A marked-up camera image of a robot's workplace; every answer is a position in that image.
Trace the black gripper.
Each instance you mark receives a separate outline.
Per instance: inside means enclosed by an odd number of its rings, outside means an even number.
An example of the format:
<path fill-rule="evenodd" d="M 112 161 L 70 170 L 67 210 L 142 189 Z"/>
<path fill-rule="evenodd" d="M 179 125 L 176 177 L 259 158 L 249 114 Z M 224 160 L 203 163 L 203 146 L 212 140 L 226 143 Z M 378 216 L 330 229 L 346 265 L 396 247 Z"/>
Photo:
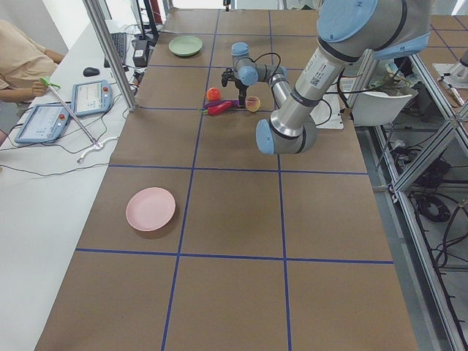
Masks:
<path fill-rule="evenodd" d="M 229 82 L 234 82 L 235 87 L 238 89 L 238 106 L 243 108 L 243 96 L 246 96 L 248 86 L 244 85 L 239 78 L 235 77 L 234 71 L 232 68 L 227 68 L 221 77 L 222 87 L 227 87 Z"/>

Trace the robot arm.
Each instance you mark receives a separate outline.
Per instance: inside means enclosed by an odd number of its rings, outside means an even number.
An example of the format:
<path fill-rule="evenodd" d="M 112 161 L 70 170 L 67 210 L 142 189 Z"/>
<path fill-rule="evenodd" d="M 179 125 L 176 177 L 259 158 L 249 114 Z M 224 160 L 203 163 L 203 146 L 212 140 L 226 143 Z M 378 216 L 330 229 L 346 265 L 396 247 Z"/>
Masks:
<path fill-rule="evenodd" d="M 256 127 L 256 143 L 264 154 L 299 154 L 317 138 L 311 116 L 345 66 L 358 61 L 366 50 L 376 60 L 399 59 L 424 50 L 430 37 L 431 1 L 352 0 L 325 1 L 317 21 L 317 49 L 294 86 L 278 64 L 258 64 L 249 46 L 231 47 L 233 65 L 222 84 L 235 82 L 243 99 L 246 89 L 268 83 L 279 106 Z"/>

